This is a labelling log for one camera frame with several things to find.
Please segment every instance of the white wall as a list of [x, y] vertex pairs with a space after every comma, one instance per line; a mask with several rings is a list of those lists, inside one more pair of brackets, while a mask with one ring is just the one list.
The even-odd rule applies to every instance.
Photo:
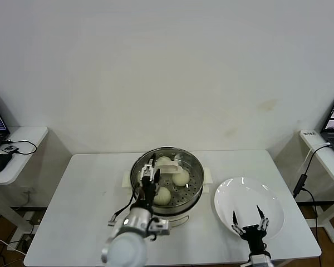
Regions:
[[294, 147], [290, 181], [334, 99], [334, 1], [0, 0], [0, 98], [72, 154]]

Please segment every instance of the black cable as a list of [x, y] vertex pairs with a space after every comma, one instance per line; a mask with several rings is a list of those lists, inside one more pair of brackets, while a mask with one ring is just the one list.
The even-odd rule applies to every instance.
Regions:
[[1, 142], [2, 144], [12, 144], [12, 143], [29, 143], [31, 144], [32, 146], [35, 147], [35, 150], [33, 150], [32, 152], [29, 152], [29, 153], [22, 153], [22, 152], [19, 152], [18, 150], [16, 150], [14, 153], [15, 154], [20, 154], [20, 155], [30, 155], [30, 154], [33, 154], [37, 151], [37, 146], [30, 142], [30, 141], [27, 141], [27, 140], [21, 140], [21, 141], [11, 141], [10, 139], [9, 140], [5, 140], [5, 141], [2, 141]]
[[331, 145], [326, 145], [326, 146], [322, 146], [322, 147], [320, 147], [319, 149], [315, 149], [315, 151], [313, 152], [313, 154], [312, 154], [312, 156], [311, 156], [310, 161], [308, 162], [308, 166], [307, 166], [307, 168], [306, 168], [306, 171], [304, 172], [304, 175], [307, 175], [307, 171], [308, 171], [308, 169], [310, 168], [312, 159], [313, 159], [314, 155], [317, 153], [317, 151], [320, 150], [320, 149], [323, 149], [324, 147], [329, 147], [329, 146], [331, 146]]
[[[316, 201], [314, 200], [314, 197], [312, 195], [312, 193], [310, 191], [308, 191], [307, 189], [305, 189], [304, 187], [301, 188], [302, 191], [308, 192], [312, 198], [313, 204], [314, 204], [314, 212], [316, 214], [316, 240], [317, 243], [319, 245], [319, 240], [318, 240], [318, 214], [317, 214], [317, 205], [316, 205]], [[321, 256], [319, 255], [318, 257], [319, 259], [319, 266], [322, 267], [322, 259]]]
[[133, 198], [134, 198], [134, 191], [132, 191], [129, 203], [125, 207], [123, 207], [122, 209], [118, 210], [116, 213], [113, 214], [111, 218], [112, 221], [115, 221], [115, 218], [118, 217], [124, 210], [126, 210], [131, 205]]
[[157, 217], [152, 217], [150, 220], [149, 220], [149, 223], [147, 224], [147, 228], [146, 228], [146, 236], [150, 236], [150, 235], [153, 235], [154, 237], [151, 239], [151, 241], [155, 241], [157, 239], [157, 235], [155, 233], [150, 233], [149, 232], [149, 228], [150, 228], [150, 225], [152, 222], [156, 222], [158, 223], [159, 219]]
[[[6, 238], [5, 242], [8, 242], [9, 241], [9, 238], [11, 237], [11, 235], [15, 232], [16, 230], [16, 227], [14, 229], [12, 229], [11, 233], [9, 234], [9, 236]], [[1, 250], [0, 250], [0, 257], [3, 258], [3, 261], [4, 261], [4, 265], [6, 264], [6, 261], [5, 261], [5, 257], [2, 255], [3, 251], [4, 251], [4, 248], [5, 248], [5, 244], [3, 244]]]
[[[33, 232], [33, 229], [35, 228], [35, 225], [34, 225], [33, 221], [29, 220], [29, 222], [32, 224], [32, 228], [31, 228], [31, 232], [30, 232], [28, 235], [31, 236], [31, 235], [32, 235], [32, 232]], [[17, 241], [11, 241], [11, 242], [7, 242], [7, 243], [8, 243], [8, 244], [12, 244], [12, 243], [17, 243], [17, 242], [18, 242], [17, 246], [19, 246], [19, 245], [20, 245], [20, 242], [21, 242], [21, 241], [24, 241], [24, 240], [25, 240], [25, 239], [22, 238], [22, 239], [20, 239], [20, 240], [17, 240]]]
[[305, 171], [303, 174], [301, 174], [301, 177], [299, 177], [299, 179], [298, 179], [298, 181], [297, 181], [297, 184], [296, 184], [296, 186], [294, 187], [294, 190], [293, 190], [293, 198], [296, 198], [296, 196], [299, 194], [299, 192], [301, 192], [302, 188], [303, 188], [304, 185], [305, 185], [306, 179], [308, 178], [308, 176], [307, 176], [307, 171], [308, 171], [308, 169], [310, 168], [310, 165], [311, 165], [311, 162], [312, 162], [312, 159], [313, 159], [314, 155], [317, 153], [318, 150], [323, 149], [324, 147], [329, 147], [329, 146], [331, 146], [331, 145], [322, 146], [322, 147], [316, 149], [316, 150], [313, 152], [313, 154], [312, 154], [312, 156], [311, 156], [311, 159], [310, 159], [310, 161], [308, 162], [308, 166], [307, 166], [307, 168], [306, 168], [306, 171]]

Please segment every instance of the metal frame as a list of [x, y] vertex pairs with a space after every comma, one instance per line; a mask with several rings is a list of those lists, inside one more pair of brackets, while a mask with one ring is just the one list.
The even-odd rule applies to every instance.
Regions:
[[[334, 243], [334, 227], [330, 223], [330, 220], [334, 217], [334, 204], [331, 205], [326, 211], [320, 206], [317, 206], [317, 214], [318, 214], [318, 227], [323, 227], [327, 232], [329, 239]], [[316, 227], [315, 219], [307, 219], [307, 224], [309, 227]]]

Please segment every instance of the table leg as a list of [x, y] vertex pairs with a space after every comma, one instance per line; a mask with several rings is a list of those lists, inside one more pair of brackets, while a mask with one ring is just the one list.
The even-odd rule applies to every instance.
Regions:
[[[323, 219], [320, 222], [319, 218], [324, 214], [323, 209], [320, 206], [317, 206], [317, 213], [318, 213], [318, 227], [319, 228], [323, 227], [324, 230], [327, 232], [329, 239], [332, 241], [332, 243], [334, 243], [334, 227], [330, 223], [329, 219]], [[308, 224], [309, 227], [311, 227], [311, 228], [316, 227], [316, 220], [315, 219], [307, 219], [306, 221], [307, 221], [307, 224]]]
[[13, 211], [0, 197], [0, 214], [24, 231], [31, 231], [32, 226], [23, 217]]
[[323, 221], [330, 220], [334, 217], [334, 204], [331, 205], [326, 211], [318, 216], [318, 222], [322, 223]]

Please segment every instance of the wooden floor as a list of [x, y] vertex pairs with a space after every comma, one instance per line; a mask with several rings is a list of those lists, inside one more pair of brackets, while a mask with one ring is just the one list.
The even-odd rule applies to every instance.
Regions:
[[[310, 207], [302, 207], [301, 208], [304, 216], [306, 219], [314, 217], [314, 212]], [[43, 212], [36, 212], [35, 216], [33, 217], [32, 221], [35, 224], [39, 224], [39, 221], [43, 217]], [[334, 226], [334, 218], [331, 220], [332, 225]], [[5, 218], [0, 217], [0, 239], [9, 241], [15, 227]], [[330, 242], [327, 234], [321, 228], [318, 230], [318, 237], [320, 241], [320, 247], [323, 251], [322, 253], [322, 266], [323, 267], [334, 267], [334, 244]], [[2, 255], [5, 258], [6, 263], [10, 263], [15, 260], [23, 259], [23, 255], [17, 252], [7, 251], [6, 247], [4, 248], [0, 245], [0, 252], [2, 251]], [[3, 267], [4, 262], [3, 259], [0, 258], [0, 267]], [[15, 263], [10, 264], [10, 267], [23, 267], [23, 260], [19, 260]], [[217, 266], [224, 266], [224, 267], [234, 267], [239, 265], [213, 265]], [[315, 259], [303, 259], [303, 260], [295, 260], [286, 265], [287, 267], [318, 267], [318, 258]]]

